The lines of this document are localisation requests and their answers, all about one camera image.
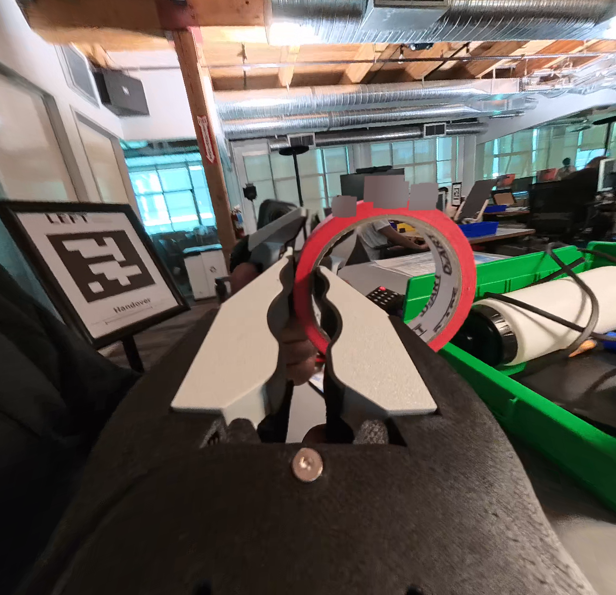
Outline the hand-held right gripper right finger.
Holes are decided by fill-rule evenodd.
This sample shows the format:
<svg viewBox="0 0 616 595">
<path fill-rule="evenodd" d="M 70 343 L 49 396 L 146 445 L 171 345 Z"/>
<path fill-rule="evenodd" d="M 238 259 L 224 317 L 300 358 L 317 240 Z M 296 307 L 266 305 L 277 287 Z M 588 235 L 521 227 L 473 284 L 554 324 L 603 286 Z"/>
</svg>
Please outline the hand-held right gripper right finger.
<svg viewBox="0 0 616 595">
<path fill-rule="evenodd" d="M 437 404 L 410 352 L 413 332 L 326 267 L 314 271 L 317 337 L 325 340 L 325 438 L 353 442 L 366 422 L 388 433 L 396 417 Z"/>
</svg>

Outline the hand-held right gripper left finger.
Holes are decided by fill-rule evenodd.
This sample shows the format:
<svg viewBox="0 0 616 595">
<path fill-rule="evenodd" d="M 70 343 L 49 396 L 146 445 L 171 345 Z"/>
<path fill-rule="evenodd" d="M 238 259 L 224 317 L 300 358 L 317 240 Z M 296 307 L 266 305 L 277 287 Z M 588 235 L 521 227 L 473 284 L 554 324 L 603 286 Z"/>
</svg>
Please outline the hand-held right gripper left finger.
<svg viewBox="0 0 616 595">
<path fill-rule="evenodd" d="M 280 336 L 289 321 L 294 255 L 280 260 L 224 302 L 196 353 L 171 409 L 259 424 L 286 391 Z"/>
</svg>

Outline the black remote control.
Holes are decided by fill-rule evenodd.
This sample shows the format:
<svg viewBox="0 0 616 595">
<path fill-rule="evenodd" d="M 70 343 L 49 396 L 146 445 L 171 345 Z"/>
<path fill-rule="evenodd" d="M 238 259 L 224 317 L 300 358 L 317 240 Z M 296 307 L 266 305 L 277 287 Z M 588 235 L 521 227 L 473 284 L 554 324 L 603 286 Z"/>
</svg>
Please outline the black remote control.
<svg viewBox="0 0 616 595">
<path fill-rule="evenodd" d="M 373 304 L 391 316 L 402 316 L 405 296 L 401 293 L 379 286 L 366 295 Z"/>
</svg>

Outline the red tape roll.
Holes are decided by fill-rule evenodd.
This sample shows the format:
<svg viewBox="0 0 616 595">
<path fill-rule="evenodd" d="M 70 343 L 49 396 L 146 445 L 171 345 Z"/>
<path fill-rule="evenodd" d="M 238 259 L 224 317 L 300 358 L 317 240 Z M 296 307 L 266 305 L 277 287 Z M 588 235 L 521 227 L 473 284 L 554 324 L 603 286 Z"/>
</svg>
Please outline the red tape roll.
<svg viewBox="0 0 616 595">
<path fill-rule="evenodd" d="M 463 325 L 476 289 L 474 253 L 461 229 L 436 209 L 376 208 L 372 202 L 351 205 L 350 216 L 332 214 L 307 238 L 296 265 L 293 303 L 307 337 L 324 353 L 329 338 L 318 326 L 312 304 L 312 273 L 323 254 L 349 231 L 377 219 L 401 217 L 420 231 L 435 264 L 434 286 L 420 313 L 407 325 L 434 351 L 441 350 Z"/>
</svg>

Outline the green plastic bin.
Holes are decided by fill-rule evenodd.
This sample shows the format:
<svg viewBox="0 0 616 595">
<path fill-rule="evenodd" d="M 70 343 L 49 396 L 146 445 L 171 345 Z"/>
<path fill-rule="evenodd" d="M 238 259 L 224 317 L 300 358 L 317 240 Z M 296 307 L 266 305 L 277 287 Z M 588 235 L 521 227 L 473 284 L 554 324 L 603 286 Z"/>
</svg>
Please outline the green plastic bin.
<svg viewBox="0 0 616 595">
<path fill-rule="evenodd" d="M 609 260 L 594 260 L 573 246 L 557 249 L 563 262 L 576 273 L 606 267 Z M 542 253 L 509 259 L 494 259 L 477 266 L 477 296 L 483 291 L 508 293 L 513 287 L 527 287 L 533 279 L 553 274 L 558 268 Z M 434 272 L 421 271 L 408 278 L 405 319 L 417 316 L 427 303 Z M 615 511 L 615 437 L 594 424 L 583 421 L 532 389 L 514 380 L 509 373 L 481 363 L 457 346 L 447 344 L 441 356 L 475 390 L 504 431 L 558 465 L 579 485 Z"/>
</svg>

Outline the black floor lamp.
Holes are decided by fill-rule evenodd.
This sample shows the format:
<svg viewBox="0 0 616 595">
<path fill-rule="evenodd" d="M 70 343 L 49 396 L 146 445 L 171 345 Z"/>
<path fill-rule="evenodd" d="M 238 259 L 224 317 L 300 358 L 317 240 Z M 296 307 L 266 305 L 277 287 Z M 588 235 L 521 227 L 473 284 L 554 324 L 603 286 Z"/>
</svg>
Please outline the black floor lamp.
<svg viewBox="0 0 616 595">
<path fill-rule="evenodd" d="M 309 152 L 310 147 L 307 145 L 295 145 L 295 146 L 288 146 L 288 147 L 283 147 L 281 149 L 278 150 L 278 154 L 283 156 L 283 157 L 292 157 L 293 159 L 293 165 L 294 165 L 294 170 L 295 170 L 295 179 L 296 179 L 296 189 L 297 189 L 297 196 L 299 199 L 299 206 L 304 207 L 304 198 L 303 198 L 303 191 L 302 191 L 302 187 L 301 187 L 301 178 L 300 178 L 300 174 L 299 174 L 299 165 L 298 165 L 298 160 L 297 157 L 305 154 L 307 152 Z"/>
</svg>

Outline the white cabinet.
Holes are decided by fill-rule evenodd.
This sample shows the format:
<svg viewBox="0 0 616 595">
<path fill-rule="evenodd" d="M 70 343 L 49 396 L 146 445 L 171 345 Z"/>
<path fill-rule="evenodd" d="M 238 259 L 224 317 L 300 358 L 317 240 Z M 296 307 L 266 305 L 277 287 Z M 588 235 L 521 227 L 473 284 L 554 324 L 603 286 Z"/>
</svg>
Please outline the white cabinet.
<svg viewBox="0 0 616 595">
<path fill-rule="evenodd" d="M 227 276 L 227 266 L 220 244 L 185 248 L 182 251 L 193 298 L 216 297 L 216 279 Z"/>
</svg>

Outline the plastic-sleeved paper sheet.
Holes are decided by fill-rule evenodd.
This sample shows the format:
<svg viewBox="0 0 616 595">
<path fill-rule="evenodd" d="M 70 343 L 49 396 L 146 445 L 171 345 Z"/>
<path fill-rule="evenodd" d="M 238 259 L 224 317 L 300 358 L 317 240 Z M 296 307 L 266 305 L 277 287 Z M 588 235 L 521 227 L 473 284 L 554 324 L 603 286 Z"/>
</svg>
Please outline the plastic-sleeved paper sheet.
<svg viewBox="0 0 616 595">
<path fill-rule="evenodd" d="M 511 257 L 506 255 L 498 255 L 487 252 L 474 252 L 474 261 L 476 265 L 497 260 L 507 260 L 510 258 Z M 407 277 L 429 275 L 435 272 L 435 263 L 430 252 L 406 255 L 403 257 L 385 260 L 374 260 L 373 264 L 377 267 L 381 267 Z"/>
</svg>

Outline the black framed marker sign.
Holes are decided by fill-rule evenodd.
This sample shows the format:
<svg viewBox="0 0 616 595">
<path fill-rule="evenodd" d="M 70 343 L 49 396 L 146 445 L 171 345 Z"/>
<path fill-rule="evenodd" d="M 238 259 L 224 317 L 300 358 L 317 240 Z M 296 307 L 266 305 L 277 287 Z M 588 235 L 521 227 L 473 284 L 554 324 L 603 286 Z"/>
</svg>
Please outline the black framed marker sign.
<svg viewBox="0 0 616 595">
<path fill-rule="evenodd" d="M 66 325 L 136 372 L 135 335 L 189 310 L 130 205 L 2 200 L 1 222 Z"/>
</svg>

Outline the white bottle black base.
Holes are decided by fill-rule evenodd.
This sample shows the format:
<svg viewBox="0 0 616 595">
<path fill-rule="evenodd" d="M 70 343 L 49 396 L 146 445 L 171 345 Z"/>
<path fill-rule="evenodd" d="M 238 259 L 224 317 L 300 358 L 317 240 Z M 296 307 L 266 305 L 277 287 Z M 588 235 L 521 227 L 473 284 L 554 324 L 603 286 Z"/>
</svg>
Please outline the white bottle black base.
<svg viewBox="0 0 616 595">
<path fill-rule="evenodd" d="M 473 305 L 451 343 L 494 368 L 615 337 L 615 267 L 534 284 Z"/>
</svg>

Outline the black mat sheet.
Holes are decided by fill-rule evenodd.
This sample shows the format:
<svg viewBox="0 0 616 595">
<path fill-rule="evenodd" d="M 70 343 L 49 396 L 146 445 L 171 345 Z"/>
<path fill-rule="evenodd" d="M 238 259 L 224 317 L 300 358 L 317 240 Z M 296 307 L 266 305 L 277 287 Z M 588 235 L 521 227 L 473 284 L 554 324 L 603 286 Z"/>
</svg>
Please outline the black mat sheet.
<svg viewBox="0 0 616 595">
<path fill-rule="evenodd" d="M 615 437 L 615 353 L 586 353 L 513 379 Z"/>
</svg>

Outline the wooden post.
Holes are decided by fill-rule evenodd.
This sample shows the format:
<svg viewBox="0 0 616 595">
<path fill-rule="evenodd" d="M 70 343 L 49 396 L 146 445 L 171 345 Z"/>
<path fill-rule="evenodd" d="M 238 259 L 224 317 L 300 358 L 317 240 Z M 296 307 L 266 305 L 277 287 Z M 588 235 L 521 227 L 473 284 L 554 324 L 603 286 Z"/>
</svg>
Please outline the wooden post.
<svg viewBox="0 0 616 595">
<path fill-rule="evenodd" d="M 205 64 L 199 32 L 194 27 L 174 30 L 173 44 L 187 94 L 196 140 L 210 192 L 216 228 L 226 267 L 236 244 L 232 209 L 214 132 L 216 110 L 211 78 Z"/>
</svg>

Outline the red post sign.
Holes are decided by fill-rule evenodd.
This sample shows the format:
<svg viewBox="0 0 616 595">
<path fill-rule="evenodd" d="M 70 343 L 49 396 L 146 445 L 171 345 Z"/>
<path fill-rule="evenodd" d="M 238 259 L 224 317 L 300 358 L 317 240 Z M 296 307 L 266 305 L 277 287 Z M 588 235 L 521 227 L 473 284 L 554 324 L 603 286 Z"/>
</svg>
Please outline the red post sign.
<svg viewBox="0 0 616 595">
<path fill-rule="evenodd" d="M 201 138 L 203 140 L 206 160 L 209 164 L 213 165 L 216 163 L 216 151 L 214 149 L 214 143 L 212 141 L 210 123 L 206 115 L 196 116 L 196 122 L 198 124 Z"/>
</svg>

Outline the silver air duct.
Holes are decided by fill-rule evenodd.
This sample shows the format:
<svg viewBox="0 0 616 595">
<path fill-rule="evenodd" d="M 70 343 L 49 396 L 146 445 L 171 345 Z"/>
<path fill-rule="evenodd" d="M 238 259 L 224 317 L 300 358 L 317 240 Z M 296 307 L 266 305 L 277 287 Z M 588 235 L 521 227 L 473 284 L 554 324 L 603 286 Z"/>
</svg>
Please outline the silver air duct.
<svg viewBox="0 0 616 595">
<path fill-rule="evenodd" d="M 214 105 L 227 139 L 443 123 L 533 109 L 518 79 L 423 81 L 218 91 Z"/>
</svg>

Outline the black wall speaker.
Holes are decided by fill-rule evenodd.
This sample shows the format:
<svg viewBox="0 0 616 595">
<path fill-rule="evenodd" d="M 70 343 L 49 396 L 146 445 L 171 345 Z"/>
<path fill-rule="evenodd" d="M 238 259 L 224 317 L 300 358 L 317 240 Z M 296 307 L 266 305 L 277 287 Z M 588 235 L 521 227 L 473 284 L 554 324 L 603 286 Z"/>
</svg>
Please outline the black wall speaker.
<svg viewBox="0 0 616 595">
<path fill-rule="evenodd" d="M 120 70 L 98 68 L 93 73 L 103 106 L 119 117 L 150 115 L 143 84 Z"/>
</svg>

